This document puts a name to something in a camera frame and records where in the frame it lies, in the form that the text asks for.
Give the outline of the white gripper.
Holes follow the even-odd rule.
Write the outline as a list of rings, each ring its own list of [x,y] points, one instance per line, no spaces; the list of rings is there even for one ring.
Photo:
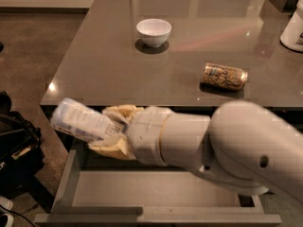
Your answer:
[[[160,138],[166,120],[173,114],[172,110],[155,106],[144,109],[126,104],[106,107],[102,113],[115,122],[131,122],[125,130],[127,139],[125,136],[107,137],[90,142],[89,149],[118,160],[131,161],[135,157],[144,165],[167,165],[161,155]]]

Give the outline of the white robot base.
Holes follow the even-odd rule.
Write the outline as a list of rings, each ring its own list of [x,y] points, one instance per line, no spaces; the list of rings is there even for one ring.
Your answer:
[[[296,52],[303,52],[303,0],[298,0],[296,10],[280,36],[281,43]]]

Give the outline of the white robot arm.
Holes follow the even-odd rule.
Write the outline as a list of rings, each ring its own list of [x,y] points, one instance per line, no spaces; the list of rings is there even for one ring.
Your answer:
[[[211,116],[133,105],[102,113],[123,131],[91,142],[98,154],[179,166],[245,196],[272,190],[303,203],[303,134],[257,104],[230,101]]]

